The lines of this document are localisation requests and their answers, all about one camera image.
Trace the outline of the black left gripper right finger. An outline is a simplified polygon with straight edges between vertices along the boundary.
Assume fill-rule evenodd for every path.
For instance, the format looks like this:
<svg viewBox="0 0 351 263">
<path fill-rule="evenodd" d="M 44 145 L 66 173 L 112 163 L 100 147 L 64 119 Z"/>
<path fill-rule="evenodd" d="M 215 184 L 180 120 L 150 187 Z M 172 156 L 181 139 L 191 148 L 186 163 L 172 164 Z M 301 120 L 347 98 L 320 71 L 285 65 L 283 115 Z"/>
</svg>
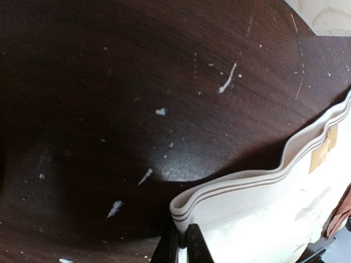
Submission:
<svg viewBox="0 0 351 263">
<path fill-rule="evenodd" d="M 189 225 L 186 233 L 186 247 L 189 263 L 213 263 L 211 253 L 198 224 Z"/>
</svg>

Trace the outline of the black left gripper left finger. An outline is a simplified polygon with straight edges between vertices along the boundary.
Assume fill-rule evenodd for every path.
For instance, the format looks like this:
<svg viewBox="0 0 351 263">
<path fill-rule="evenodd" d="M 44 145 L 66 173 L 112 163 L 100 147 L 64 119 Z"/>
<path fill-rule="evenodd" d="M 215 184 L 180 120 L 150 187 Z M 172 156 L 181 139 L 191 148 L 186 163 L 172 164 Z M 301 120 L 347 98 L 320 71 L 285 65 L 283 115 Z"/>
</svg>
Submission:
<svg viewBox="0 0 351 263">
<path fill-rule="evenodd" d="M 163 233 L 153 254 L 153 263 L 175 263 L 178 257 L 179 233 L 174 224 Z"/>
</svg>

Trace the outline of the beige underwear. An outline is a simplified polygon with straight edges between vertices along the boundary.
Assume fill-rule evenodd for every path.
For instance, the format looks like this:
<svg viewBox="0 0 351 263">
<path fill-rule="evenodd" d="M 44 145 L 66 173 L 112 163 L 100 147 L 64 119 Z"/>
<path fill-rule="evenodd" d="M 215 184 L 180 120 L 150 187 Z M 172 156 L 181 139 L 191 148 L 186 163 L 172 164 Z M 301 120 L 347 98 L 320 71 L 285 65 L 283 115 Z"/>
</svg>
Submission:
<svg viewBox="0 0 351 263">
<path fill-rule="evenodd" d="M 177 195 L 169 205 L 189 262 L 196 224 L 214 262 L 296 262 L 317 242 L 350 185 L 350 96 L 285 144 L 272 170 L 245 170 Z"/>
</svg>

